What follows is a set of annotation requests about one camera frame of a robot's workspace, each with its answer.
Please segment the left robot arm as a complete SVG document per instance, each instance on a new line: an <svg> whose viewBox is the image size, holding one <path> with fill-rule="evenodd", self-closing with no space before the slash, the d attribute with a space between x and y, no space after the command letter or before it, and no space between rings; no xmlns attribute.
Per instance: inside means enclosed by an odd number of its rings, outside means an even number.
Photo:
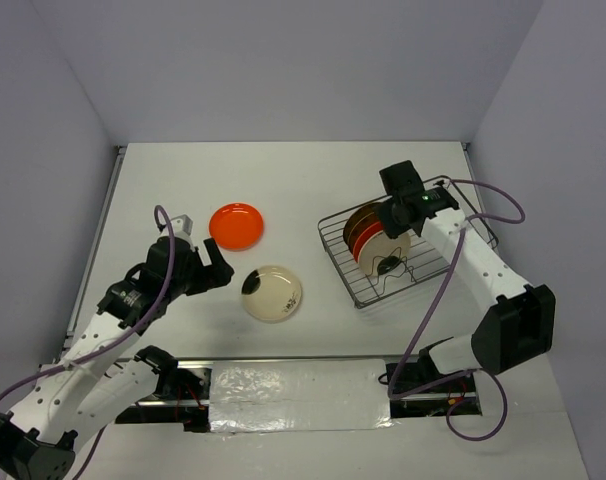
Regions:
<svg viewBox="0 0 606 480"><path fill-rule="evenodd" d="M33 390L0 412L0 469L14 479L62 479L77 452L129 405L164 399L179 385L178 361L149 345L112 378L106 371L181 296L228 285L234 274L216 242L201 261L190 242L160 237L144 262L110 285L86 330L59 363L29 378Z"/></svg>

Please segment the orange plate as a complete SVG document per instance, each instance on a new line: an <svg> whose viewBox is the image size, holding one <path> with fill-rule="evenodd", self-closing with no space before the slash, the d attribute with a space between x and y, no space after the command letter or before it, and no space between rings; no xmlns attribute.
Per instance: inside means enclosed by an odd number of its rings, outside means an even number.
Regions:
<svg viewBox="0 0 606 480"><path fill-rule="evenodd" d="M253 247L261 239L264 219L252 205L230 203L214 212L208 229L219 247L240 251Z"/></svg>
<svg viewBox="0 0 606 480"><path fill-rule="evenodd" d="M360 253L364 247L364 245L369 241L369 239L376 234L378 234L383 229L383 226L380 221L376 221L375 223L369 225L356 239L354 243L354 247L352 250L353 258L356 262L359 261Z"/></svg>

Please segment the beige plate with black pattern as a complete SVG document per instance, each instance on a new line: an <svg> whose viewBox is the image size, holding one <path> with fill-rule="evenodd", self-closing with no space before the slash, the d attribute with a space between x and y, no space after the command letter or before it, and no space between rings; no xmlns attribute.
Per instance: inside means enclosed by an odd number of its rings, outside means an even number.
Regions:
<svg viewBox="0 0 606 480"><path fill-rule="evenodd" d="M253 318L279 323L292 316L301 304L302 282L290 269L264 265L252 270L241 287L241 303Z"/></svg>

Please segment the brown gold patterned plate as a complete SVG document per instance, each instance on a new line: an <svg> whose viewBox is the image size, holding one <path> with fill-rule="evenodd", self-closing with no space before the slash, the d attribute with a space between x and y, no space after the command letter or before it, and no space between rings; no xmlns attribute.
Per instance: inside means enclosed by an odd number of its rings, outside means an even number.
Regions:
<svg viewBox="0 0 606 480"><path fill-rule="evenodd" d="M348 237L347 241L345 241L345 243L348 246L348 249L350 252L352 252L353 247L354 247L354 243L357 239L357 237L371 224L375 223L376 221L379 221L378 216L376 214L376 212L366 216L365 218L363 218L352 230L350 236Z"/></svg>

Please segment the metal base rail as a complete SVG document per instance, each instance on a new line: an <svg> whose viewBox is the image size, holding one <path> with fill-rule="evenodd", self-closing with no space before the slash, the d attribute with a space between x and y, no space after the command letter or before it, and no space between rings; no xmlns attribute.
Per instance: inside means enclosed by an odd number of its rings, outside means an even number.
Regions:
<svg viewBox="0 0 606 480"><path fill-rule="evenodd" d="M442 417L449 409L463 416L481 414L473 378L417 392L426 381L412 362L394 386L411 396L389 399L387 383L395 368L383 359L183 365L162 394L136 402L117 421L240 434L373 430L400 419Z"/></svg>

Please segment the silver foil covered panel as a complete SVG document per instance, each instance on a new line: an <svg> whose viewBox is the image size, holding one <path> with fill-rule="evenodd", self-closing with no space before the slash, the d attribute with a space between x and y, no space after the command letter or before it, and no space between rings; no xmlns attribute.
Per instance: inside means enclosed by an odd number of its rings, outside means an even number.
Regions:
<svg viewBox="0 0 606 480"><path fill-rule="evenodd" d="M215 433L353 431L392 425L379 359L220 362L212 369Z"/></svg>

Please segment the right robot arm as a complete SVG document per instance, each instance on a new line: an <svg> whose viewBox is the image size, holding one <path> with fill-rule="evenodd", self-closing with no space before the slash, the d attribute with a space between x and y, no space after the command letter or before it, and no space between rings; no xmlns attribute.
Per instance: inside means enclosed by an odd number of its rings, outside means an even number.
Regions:
<svg viewBox="0 0 606 480"><path fill-rule="evenodd" d="M423 348L418 380L439 391L454 373L484 369L498 375L552 347L556 298L549 287L533 286L512 270L473 228L442 186L425 187L411 161L380 170L386 200L376 214L384 232L397 238L413 231L448 264L479 306L482 318L467 335Z"/></svg>

